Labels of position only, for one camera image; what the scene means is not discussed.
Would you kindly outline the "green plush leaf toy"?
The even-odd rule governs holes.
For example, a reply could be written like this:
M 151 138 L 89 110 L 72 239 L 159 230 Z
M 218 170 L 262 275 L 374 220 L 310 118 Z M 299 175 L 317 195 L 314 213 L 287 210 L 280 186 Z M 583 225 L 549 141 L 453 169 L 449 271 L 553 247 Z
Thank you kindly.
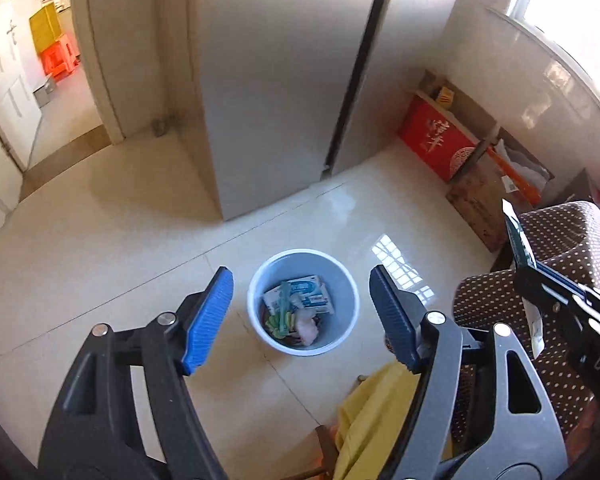
M 289 337 L 294 331 L 294 312 L 291 309 L 290 289 L 291 286 L 288 282 L 279 285 L 277 299 L 265 322 L 268 332 L 277 340 Z

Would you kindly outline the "yellow cloth on chair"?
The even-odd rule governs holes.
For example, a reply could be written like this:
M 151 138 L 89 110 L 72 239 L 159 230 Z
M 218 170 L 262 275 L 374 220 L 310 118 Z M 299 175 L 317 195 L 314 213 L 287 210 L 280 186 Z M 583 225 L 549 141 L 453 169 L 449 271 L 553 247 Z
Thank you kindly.
M 332 437 L 336 479 L 376 479 L 396 443 L 419 377 L 393 361 L 366 377 L 342 401 Z

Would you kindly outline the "orange plastic stool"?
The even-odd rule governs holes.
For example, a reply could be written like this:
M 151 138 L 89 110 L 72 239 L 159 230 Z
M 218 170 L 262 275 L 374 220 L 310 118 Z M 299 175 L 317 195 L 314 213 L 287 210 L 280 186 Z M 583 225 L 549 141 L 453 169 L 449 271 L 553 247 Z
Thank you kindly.
M 66 34 L 40 54 L 44 73 L 55 80 L 71 75 L 80 64 L 80 55 Z

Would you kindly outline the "white interior door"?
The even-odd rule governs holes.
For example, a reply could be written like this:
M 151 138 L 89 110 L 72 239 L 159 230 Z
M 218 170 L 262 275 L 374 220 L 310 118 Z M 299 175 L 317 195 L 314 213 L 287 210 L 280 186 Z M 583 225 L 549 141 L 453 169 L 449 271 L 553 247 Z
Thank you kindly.
M 0 136 L 21 170 L 27 170 L 42 113 L 17 46 L 12 0 L 0 0 Z

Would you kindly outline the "yellow plastic stool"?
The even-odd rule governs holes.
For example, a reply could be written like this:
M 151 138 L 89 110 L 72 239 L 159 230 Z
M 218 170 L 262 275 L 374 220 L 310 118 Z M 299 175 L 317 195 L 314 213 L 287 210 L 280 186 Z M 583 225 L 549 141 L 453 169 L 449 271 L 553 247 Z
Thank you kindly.
M 56 6 L 47 3 L 29 18 L 31 36 L 37 54 L 51 47 L 64 33 L 58 20 Z

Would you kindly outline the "small yellow box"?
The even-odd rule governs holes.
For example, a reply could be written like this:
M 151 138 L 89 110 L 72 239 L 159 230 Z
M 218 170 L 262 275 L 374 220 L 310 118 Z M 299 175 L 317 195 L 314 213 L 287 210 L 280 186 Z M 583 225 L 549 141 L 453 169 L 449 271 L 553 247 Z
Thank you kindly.
M 455 92 L 447 87 L 441 86 L 436 95 L 436 103 L 444 110 L 450 110 L 454 102 Z

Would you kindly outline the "silver double-door refrigerator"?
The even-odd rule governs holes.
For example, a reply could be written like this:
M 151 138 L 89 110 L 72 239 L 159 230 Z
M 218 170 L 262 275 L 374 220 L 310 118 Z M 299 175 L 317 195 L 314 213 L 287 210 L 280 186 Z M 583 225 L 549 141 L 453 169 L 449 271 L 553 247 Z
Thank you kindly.
M 381 151 L 456 0 L 156 0 L 171 112 L 224 219 Z

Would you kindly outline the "brown open cardboard box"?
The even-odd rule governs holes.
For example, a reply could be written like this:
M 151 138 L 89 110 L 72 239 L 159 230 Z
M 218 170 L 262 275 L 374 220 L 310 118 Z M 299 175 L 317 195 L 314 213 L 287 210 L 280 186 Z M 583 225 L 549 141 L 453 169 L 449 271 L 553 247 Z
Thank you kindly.
M 507 240 L 503 202 L 517 212 L 528 212 L 542 202 L 554 179 L 521 142 L 505 129 L 468 168 L 454 179 L 445 198 L 488 248 L 498 252 Z

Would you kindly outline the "teal long snack wrapper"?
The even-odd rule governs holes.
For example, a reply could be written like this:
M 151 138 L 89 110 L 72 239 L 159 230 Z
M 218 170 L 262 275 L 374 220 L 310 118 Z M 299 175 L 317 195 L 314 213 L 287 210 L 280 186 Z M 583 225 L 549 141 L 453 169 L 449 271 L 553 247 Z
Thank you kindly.
M 505 226 L 512 248 L 514 261 L 518 269 L 536 268 L 535 256 L 533 255 L 528 237 L 516 215 L 514 206 L 508 200 L 502 200 L 502 211 L 505 217 Z

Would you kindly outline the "blue white carton box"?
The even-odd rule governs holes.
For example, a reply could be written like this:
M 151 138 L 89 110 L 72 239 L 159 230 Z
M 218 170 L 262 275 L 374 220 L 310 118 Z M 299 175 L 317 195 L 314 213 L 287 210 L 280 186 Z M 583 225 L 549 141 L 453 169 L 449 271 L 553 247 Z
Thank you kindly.
M 290 289 L 291 309 L 313 309 L 317 314 L 334 314 L 335 308 L 330 298 L 328 289 L 323 280 L 317 275 L 293 278 L 288 282 Z M 272 310 L 278 296 L 279 285 L 270 289 L 263 295 L 263 301 L 268 312 Z

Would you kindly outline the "light blue trash bin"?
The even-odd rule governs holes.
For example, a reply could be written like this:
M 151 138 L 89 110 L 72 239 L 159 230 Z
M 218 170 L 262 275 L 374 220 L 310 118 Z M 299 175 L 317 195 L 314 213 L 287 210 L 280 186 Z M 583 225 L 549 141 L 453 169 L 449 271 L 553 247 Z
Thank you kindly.
M 269 258 L 247 292 L 253 329 L 288 356 L 319 356 L 345 341 L 360 314 L 360 294 L 349 270 L 314 249 Z

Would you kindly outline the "brown wooden chair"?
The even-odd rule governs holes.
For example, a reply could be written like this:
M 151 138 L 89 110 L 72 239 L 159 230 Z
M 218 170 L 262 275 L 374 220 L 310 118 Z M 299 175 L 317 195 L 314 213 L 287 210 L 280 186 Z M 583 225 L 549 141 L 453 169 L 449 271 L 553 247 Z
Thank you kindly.
M 337 431 L 337 425 L 317 426 L 314 429 L 317 453 L 312 458 L 309 468 L 304 468 L 300 472 L 284 477 L 283 480 L 332 480 L 339 456 L 338 446 L 336 445 Z

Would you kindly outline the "red gift cardboard box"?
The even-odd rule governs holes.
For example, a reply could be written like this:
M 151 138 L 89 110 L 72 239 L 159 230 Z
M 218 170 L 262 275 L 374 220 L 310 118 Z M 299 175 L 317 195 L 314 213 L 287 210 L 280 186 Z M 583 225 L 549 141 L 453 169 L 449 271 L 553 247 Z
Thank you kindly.
M 444 182 L 450 182 L 478 146 L 478 139 L 428 96 L 413 94 L 400 139 Z

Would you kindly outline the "white plastic squeeze bottle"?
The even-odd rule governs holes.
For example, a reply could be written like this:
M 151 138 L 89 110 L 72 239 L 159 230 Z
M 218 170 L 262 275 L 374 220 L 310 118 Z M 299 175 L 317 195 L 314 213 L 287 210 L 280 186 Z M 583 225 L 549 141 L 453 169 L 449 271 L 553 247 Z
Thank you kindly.
M 316 325 L 316 314 L 309 309 L 298 310 L 294 321 L 294 331 L 303 347 L 309 347 L 316 341 L 320 331 Z

